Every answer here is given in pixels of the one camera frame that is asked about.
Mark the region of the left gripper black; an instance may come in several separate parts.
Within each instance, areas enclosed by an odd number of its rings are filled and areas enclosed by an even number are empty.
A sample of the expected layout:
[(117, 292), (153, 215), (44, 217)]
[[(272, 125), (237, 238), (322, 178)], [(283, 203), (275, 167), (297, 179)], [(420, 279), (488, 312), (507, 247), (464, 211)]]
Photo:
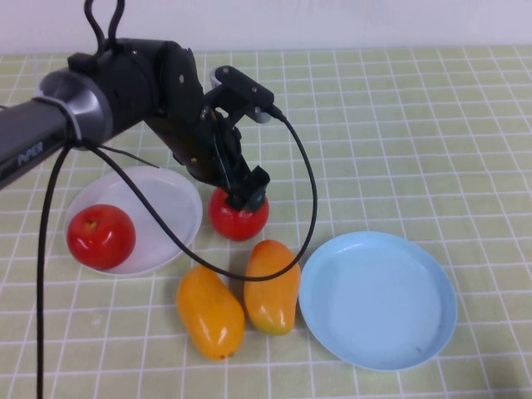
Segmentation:
[(226, 190), (230, 208), (259, 211), (264, 206), (270, 176), (261, 166), (249, 168), (239, 134), (219, 112), (204, 106), (190, 123), (164, 113), (145, 123), (192, 177)]

